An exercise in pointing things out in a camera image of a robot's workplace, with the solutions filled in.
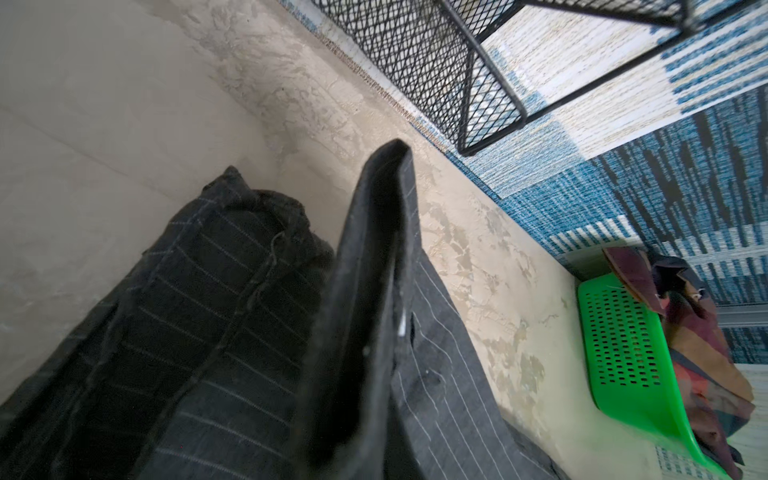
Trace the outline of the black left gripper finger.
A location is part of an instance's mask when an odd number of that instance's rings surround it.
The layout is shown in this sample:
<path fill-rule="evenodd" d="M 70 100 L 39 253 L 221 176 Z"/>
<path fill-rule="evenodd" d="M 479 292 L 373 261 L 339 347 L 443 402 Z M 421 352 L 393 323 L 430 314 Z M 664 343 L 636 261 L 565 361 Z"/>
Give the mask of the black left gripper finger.
<path fill-rule="evenodd" d="M 389 399 L 383 478 L 386 480 L 425 479 L 393 397 Z"/>

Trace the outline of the grey pinstriped long sleeve shirt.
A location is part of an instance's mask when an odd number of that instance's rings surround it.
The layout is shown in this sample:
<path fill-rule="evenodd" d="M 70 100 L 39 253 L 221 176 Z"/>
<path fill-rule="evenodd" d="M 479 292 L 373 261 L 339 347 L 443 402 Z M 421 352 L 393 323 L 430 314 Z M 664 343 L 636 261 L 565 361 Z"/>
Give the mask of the grey pinstriped long sleeve shirt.
<path fill-rule="evenodd" d="M 389 399 L 425 479 L 561 479 L 502 417 L 421 242 L 410 147 L 341 240 L 227 169 L 1 408 L 5 479 L 384 479 Z"/>

